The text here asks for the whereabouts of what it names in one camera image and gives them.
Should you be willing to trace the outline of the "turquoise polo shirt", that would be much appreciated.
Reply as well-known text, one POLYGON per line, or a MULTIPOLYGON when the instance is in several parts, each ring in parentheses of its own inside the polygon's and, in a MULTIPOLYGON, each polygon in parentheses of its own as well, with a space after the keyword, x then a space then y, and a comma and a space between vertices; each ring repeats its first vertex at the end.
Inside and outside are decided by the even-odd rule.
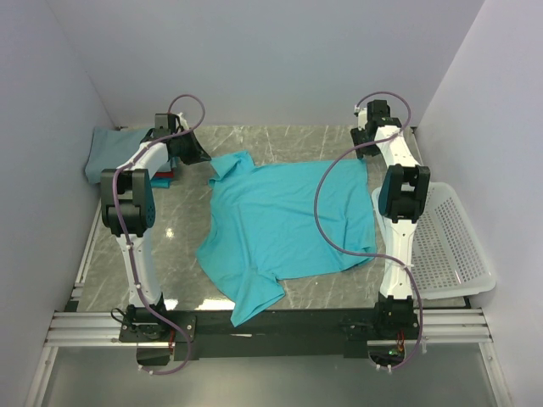
POLYGON ((376 252, 364 161, 258 166, 241 151, 211 166, 210 231, 196 257, 233 301, 233 326, 283 298, 283 280, 348 270, 376 252))

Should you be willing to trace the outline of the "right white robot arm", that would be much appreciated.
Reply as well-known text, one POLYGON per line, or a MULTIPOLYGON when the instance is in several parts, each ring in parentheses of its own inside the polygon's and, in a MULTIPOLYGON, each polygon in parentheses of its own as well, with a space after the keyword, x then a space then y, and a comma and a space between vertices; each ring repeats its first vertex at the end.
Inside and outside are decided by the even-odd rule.
POLYGON ((385 243, 385 268, 372 328, 383 338, 418 330, 414 303, 420 293, 412 276, 412 246, 417 222, 425 210, 430 169, 408 148, 405 126, 393 117, 385 100, 364 98, 354 108, 357 125, 351 131, 356 155, 381 155, 387 171, 375 204, 385 243))

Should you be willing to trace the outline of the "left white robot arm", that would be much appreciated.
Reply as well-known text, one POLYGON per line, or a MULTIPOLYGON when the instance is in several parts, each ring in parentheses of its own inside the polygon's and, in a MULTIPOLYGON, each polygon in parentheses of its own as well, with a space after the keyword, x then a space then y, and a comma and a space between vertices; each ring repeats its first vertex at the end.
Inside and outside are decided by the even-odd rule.
POLYGON ((175 320, 166 309, 152 255, 156 208, 151 186, 160 167, 180 160, 186 165, 210 161, 181 114, 155 115, 137 151, 115 169, 101 173, 101 216, 115 236, 126 267, 129 304, 122 311, 122 342, 190 343, 195 320, 175 320))

